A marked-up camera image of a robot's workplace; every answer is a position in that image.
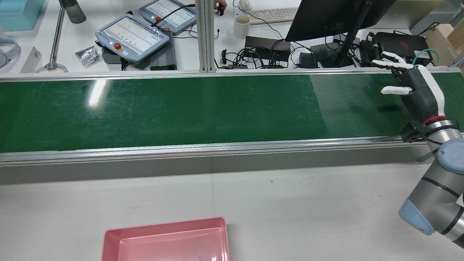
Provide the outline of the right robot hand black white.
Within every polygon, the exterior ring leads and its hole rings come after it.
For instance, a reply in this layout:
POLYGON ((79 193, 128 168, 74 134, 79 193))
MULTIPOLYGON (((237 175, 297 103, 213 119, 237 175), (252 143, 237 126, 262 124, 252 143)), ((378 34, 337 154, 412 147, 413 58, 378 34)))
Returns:
POLYGON ((391 70, 395 86, 385 86, 384 95, 399 95, 409 115, 424 126, 446 120, 445 97, 442 89, 423 65, 408 64, 399 55, 382 52, 381 59, 371 61, 373 67, 391 70))

